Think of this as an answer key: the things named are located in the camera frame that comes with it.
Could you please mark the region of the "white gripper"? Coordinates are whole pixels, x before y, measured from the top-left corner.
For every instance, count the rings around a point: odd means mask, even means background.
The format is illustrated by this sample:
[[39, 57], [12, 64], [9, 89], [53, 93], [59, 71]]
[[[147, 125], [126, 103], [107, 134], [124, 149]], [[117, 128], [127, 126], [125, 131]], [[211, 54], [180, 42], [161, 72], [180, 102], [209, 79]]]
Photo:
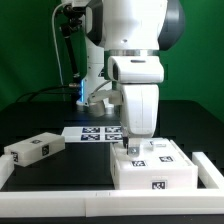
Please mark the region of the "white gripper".
[[138, 157], [141, 138], [152, 137], [156, 129], [159, 88], [156, 84], [125, 84], [121, 86], [121, 93], [123, 147], [128, 149], [130, 157]]

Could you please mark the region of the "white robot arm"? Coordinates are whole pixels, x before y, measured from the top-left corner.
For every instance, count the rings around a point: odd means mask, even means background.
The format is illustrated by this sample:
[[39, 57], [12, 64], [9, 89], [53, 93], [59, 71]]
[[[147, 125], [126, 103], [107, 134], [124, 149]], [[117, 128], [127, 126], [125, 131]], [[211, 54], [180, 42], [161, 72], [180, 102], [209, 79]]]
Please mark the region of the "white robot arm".
[[184, 31], [179, 0], [62, 0], [85, 12], [86, 35], [104, 49], [104, 77], [110, 90], [88, 96], [93, 113], [105, 113], [104, 101], [119, 107], [123, 147], [130, 157], [142, 151], [141, 140], [154, 135], [164, 80], [159, 52], [171, 48]]

